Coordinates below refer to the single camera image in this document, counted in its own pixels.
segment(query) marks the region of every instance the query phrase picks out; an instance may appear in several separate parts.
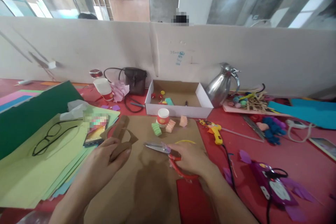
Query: white cardboard box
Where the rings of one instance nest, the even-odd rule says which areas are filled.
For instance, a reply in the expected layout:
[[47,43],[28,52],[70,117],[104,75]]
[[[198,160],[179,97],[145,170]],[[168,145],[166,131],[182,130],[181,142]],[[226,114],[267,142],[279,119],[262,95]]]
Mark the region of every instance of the white cardboard box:
[[[154,93],[154,89],[156,98],[152,100],[151,94]],[[166,92],[163,96],[163,100],[170,96],[175,97],[172,98],[174,106],[155,104],[160,102],[158,100],[160,89]],[[188,99],[191,103],[190,106],[184,106],[185,101]],[[213,105],[200,83],[166,80],[152,80],[146,96],[145,106],[147,115],[156,116],[159,109],[166,108],[169,110],[170,116],[180,117],[185,115],[190,118],[207,118],[213,109]]]

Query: metal jug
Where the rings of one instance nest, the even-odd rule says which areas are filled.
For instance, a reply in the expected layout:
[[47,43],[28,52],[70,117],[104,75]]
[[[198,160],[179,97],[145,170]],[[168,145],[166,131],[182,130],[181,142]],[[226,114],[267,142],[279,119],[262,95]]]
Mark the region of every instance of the metal jug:
[[238,92],[240,83],[238,75],[236,74],[237,72],[240,71],[233,68],[230,64],[222,63],[222,71],[206,87],[205,92],[214,107],[222,106],[228,97],[231,77],[234,77],[237,82],[237,89],[234,94]]

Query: white partition wall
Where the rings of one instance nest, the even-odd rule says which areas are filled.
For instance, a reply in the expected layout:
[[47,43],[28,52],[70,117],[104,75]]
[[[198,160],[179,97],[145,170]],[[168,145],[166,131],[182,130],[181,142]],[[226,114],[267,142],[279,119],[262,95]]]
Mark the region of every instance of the white partition wall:
[[[129,66],[146,70],[147,83],[205,86],[228,62],[241,71],[242,88],[265,83],[272,95],[306,96],[335,85],[335,41],[335,31],[322,30],[2,16],[0,78],[50,81],[30,53],[59,63],[50,70],[57,81],[82,83],[92,82],[91,69]],[[117,71],[108,76],[116,79]]]

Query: red scissors handle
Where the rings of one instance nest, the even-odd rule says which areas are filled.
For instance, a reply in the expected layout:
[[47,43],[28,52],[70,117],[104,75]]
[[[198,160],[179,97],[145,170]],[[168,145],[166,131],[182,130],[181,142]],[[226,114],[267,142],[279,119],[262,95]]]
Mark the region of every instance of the red scissors handle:
[[179,167],[175,163],[175,161],[181,161],[180,157],[173,156],[172,154],[169,154],[168,157],[169,157],[169,163],[172,165],[172,167],[174,168],[174,170],[177,172],[178,175],[180,175],[181,177],[183,177],[185,179],[188,179],[188,180],[193,180],[193,179],[198,179],[199,178],[198,175],[187,175],[187,174],[184,174],[183,172],[181,172],[181,170],[179,169]]

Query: teal felt sheet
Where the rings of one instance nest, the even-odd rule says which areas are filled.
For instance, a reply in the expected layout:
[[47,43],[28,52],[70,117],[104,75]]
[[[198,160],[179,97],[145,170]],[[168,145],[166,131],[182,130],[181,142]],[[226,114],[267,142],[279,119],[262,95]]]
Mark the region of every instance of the teal felt sheet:
[[280,113],[289,114],[318,127],[336,130],[336,103],[292,99],[293,106],[269,102],[268,106]]

